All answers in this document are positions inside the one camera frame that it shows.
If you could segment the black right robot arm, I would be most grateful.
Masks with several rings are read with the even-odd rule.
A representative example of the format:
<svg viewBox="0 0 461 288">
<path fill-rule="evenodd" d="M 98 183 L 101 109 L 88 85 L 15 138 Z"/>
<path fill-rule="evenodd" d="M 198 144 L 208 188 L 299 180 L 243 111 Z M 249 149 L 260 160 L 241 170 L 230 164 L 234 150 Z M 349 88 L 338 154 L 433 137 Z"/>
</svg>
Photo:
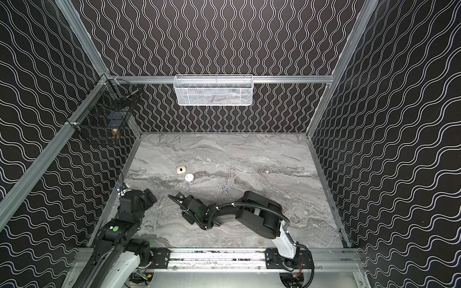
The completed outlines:
<svg viewBox="0 0 461 288">
<path fill-rule="evenodd" d="M 198 198 L 182 193 L 170 194 L 168 198 L 179 205 L 187 222 L 197 224 L 202 230 L 208 231 L 235 220 L 255 234 L 271 240 L 276 248 L 265 251 L 268 269 L 295 271 L 313 266 L 312 253 L 293 240 L 288 232 L 290 221 L 275 201 L 251 191 L 226 204 L 205 205 Z"/>
</svg>

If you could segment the white round disc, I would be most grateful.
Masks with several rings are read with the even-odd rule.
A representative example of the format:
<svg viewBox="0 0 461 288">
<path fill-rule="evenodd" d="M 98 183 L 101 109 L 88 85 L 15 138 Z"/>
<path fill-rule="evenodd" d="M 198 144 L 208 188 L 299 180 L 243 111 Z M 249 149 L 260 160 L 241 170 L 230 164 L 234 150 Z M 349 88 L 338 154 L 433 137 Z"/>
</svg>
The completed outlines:
<svg viewBox="0 0 461 288">
<path fill-rule="evenodd" d="M 192 182 L 194 180 L 194 175 L 193 174 L 186 174 L 184 179 L 187 181 L 187 182 Z"/>
</svg>

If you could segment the cream earbud charging case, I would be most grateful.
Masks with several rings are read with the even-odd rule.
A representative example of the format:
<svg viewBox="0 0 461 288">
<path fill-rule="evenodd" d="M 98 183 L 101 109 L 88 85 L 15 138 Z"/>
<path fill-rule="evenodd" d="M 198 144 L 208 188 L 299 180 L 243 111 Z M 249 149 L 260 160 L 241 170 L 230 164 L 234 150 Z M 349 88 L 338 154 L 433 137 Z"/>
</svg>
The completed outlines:
<svg viewBox="0 0 461 288">
<path fill-rule="evenodd" d="M 176 168 L 177 174 L 184 174 L 187 172 L 187 168 L 185 166 L 179 166 Z"/>
</svg>

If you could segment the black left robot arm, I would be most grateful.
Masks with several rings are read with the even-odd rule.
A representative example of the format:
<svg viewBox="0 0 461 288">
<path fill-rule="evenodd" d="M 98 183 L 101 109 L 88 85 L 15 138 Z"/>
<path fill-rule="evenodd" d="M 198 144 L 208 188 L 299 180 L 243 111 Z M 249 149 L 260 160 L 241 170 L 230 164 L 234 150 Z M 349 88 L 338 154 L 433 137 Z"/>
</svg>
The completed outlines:
<svg viewBox="0 0 461 288">
<path fill-rule="evenodd" d="M 133 236 L 156 201 L 149 189 L 127 190 L 120 197 L 117 214 L 99 230 L 75 288 L 120 288 L 134 270 L 152 264 L 150 243 Z"/>
</svg>

